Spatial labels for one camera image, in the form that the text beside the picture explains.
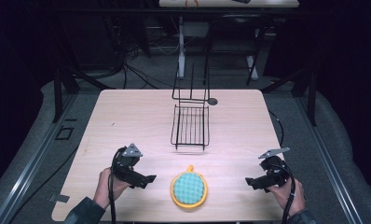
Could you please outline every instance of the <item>yellow rim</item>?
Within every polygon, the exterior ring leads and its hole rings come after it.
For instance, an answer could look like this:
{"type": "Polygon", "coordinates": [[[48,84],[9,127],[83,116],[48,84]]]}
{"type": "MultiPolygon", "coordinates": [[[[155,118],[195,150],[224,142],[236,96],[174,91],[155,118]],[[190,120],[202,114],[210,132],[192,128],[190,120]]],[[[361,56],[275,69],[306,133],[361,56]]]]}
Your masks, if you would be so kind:
{"type": "Polygon", "coordinates": [[[205,202],[205,199],[206,199],[206,196],[208,194],[208,185],[206,184],[206,180],[205,178],[203,178],[203,175],[201,174],[198,174],[198,173],[195,173],[195,172],[192,172],[192,170],[194,169],[193,165],[189,165],[186,172],[182,172],[181,174],[179,174],[177,177],[174,178],[174,180],[172,181],[172,184],[171,184],[171,196],[172,196],[172,199],[173,201],[179,205],[180,207],[184,207],[184,208],[195,208],[195,207],[198,207],[200,206],[203,202],[205,202]],[[192,204],[188,204],[188,203],[181,203],[179,202],[176,197],[174,196],[174,190],[173,190],[173,187],[174,187],[174,183],[176,182],[177,178],[179,178],[181,175],[185,174],[185,173],[195,173],[197,174],[201,179],[202,179],[202,182],[203,182],[203,195],[202,195],[202,198],[200,199],[199,202],[197,203],[192,203],[192,204]]]}

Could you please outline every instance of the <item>person's left hand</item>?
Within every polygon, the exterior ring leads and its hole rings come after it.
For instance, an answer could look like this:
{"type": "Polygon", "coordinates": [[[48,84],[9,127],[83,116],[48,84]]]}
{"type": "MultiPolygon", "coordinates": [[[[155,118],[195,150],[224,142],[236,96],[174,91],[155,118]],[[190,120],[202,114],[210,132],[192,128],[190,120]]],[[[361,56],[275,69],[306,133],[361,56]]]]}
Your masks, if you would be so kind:
{"type": "MultiPolygon", "coordinates": [[[[98,186],[96,187],[95,196],[93,197],[93,201],[96,202],[100,207],[106,209],[110,205],[109,200],[109,176],[110,176],[110,168],[105,168],[99,174],[99,182],[98,186]]],[[[113,178],[113,194],[114,194],[114,201],[118,199],[118,197],[122,194],[122,192],[127,188],[130,187],[131,184],[120,181],[117,178],[113,178]]]]}

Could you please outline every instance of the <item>teal checkered surface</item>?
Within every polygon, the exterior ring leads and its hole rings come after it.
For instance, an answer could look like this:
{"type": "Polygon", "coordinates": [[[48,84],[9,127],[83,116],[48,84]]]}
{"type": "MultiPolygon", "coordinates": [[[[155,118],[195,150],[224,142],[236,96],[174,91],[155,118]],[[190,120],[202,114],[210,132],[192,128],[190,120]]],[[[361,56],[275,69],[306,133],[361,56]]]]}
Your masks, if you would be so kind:
{"type": "Polygon", "coordinates": [[[180,203],[193,204],[202,199],[204,192],[202,178],[195,173],[180,175],[173,186],[174,196],[180,203]]]}

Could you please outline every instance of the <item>person's right hand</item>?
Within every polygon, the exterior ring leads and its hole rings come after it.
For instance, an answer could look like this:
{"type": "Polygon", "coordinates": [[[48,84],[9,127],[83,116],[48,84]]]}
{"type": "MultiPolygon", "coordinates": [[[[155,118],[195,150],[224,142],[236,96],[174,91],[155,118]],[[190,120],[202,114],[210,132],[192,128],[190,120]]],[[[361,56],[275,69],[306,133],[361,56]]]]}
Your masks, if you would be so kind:
{"type": "MultiPolygon", "coordinates": [[[[289,178],[287,182],[281,187],[271,186],[267,188],[273,193],[273,195],[276,198],[276,201],[278,201],[278,204],[282,209],[284,209],[290,196],[291,183],[292,180],[291,178],[289,178]]],[[[301,182],[295,179],[295,197],[293,203],[291,204],[290,211],[288,212],[288,216],[291,217],[292,215],[304,209],[305,209],[304,189],[302,188],[301,182]]]]}

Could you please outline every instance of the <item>hand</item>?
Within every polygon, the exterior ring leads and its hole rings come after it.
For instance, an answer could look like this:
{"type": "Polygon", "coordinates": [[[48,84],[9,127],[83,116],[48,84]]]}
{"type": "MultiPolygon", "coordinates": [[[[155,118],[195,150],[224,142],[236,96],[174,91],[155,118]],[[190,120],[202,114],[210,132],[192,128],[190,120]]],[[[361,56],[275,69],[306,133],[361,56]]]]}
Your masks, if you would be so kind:
{"type": "MultiPolygon", "coordinates": [[[[109,189],[108,189],[108,178],[110,176],[110,168],[105,168],[101,173],[99,174],[99,182],[98,187],[96,187],[95,196],[93,197],[93,201],[96,202],[100,207],[103,209],[106,209],[109,204],[109,189]]],[[[131,184],[120,181],[117,178],[113,178],[113,194],[114,194],[114,200],[116,200],[122,192],[127,188],[130,187],[131,184]]]]}
{"type": "MultiPolygon", "coordinates": [[[[291,192],[291,183],[292,180],[289,178],[287,182],[281,186],[271,186],[267,188],[270,190],[278,201],[279,206],[284,209],[285,205],[287,204],[288,197],[290,196],[291,192]]],[[[302,211],[305,209],[305,197],[304,197],[304,189],[302,188],[301,182],[295,179],[295,197],[293,203],[291,204],[290,211],[288,212],[288,216],[291,217],[292,215],[302,211]]]]}

